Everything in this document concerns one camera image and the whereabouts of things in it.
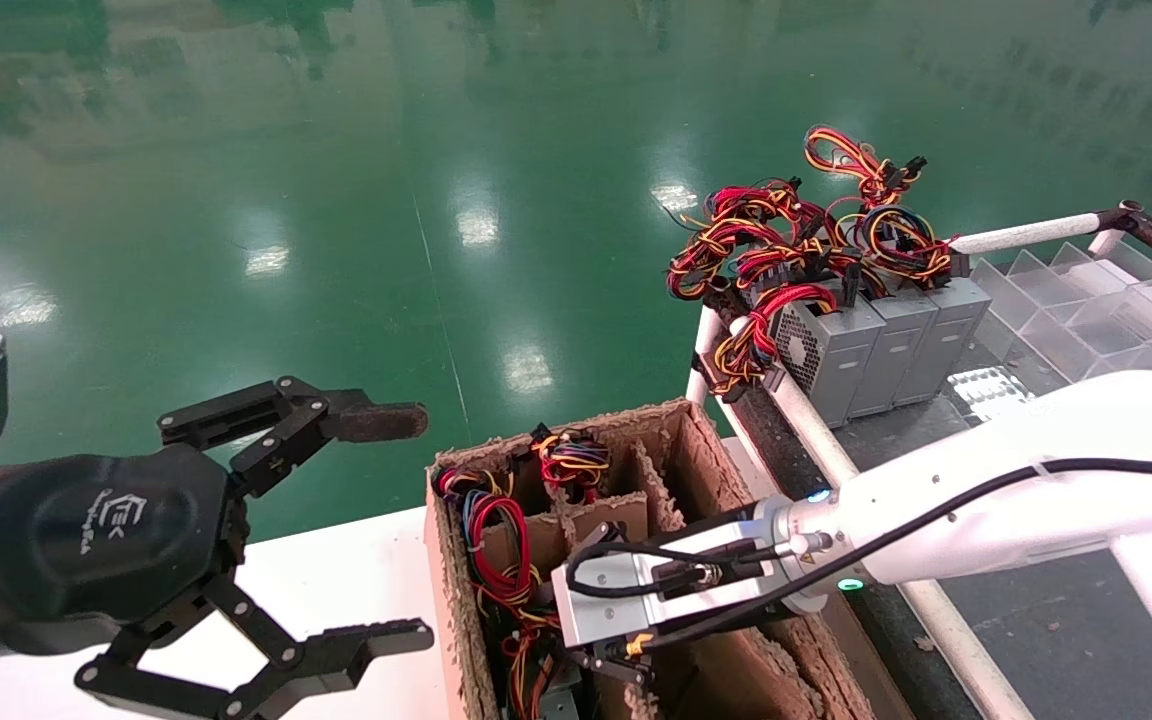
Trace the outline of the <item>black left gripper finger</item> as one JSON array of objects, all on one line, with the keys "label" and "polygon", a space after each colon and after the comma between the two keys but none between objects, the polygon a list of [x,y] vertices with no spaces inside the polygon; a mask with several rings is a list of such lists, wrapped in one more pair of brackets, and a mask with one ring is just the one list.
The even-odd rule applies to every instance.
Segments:
[{"label": "black left gripper finger", "polygon": [[630,655],[626,647],[568,647],[568,659],[582,670],[602,674],[623,684],[645,687],[653,682],[650,659]]}]

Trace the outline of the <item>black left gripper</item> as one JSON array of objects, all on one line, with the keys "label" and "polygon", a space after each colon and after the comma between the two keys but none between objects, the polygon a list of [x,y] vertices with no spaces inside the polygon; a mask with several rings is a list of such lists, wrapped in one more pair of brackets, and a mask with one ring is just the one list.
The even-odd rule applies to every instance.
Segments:
[{"label": "black left gripper", "polygon": [[[74,653],[114,638],[76,674],[97,702],[159,719],[280,719],[298,702],[353,691],[380,657],[433,647],[420,619],[294,639],[225,577],[248,536],[227,470],[187,445],[0,467],[0,653]],[[141,669],[156,642],[211,611],[264,655],[252,679],[227,691]]]}]

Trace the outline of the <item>left gripper finger brownish pad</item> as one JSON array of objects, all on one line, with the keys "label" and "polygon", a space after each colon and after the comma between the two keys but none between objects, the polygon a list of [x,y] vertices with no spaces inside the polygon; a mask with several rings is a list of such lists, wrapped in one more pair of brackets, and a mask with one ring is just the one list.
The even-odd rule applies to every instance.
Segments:
[{"label": "left gripper finger brownish pad", "polygon": [[253,442],[230,458],[230,478],[243,495],[264,497],[317,450],[339,441],[380,444],[420,437],[429,411],[417,402],[376,404],[362,389],[324,391],[283,376],[157,420],[164,445],[210,450],[237,439]]}]

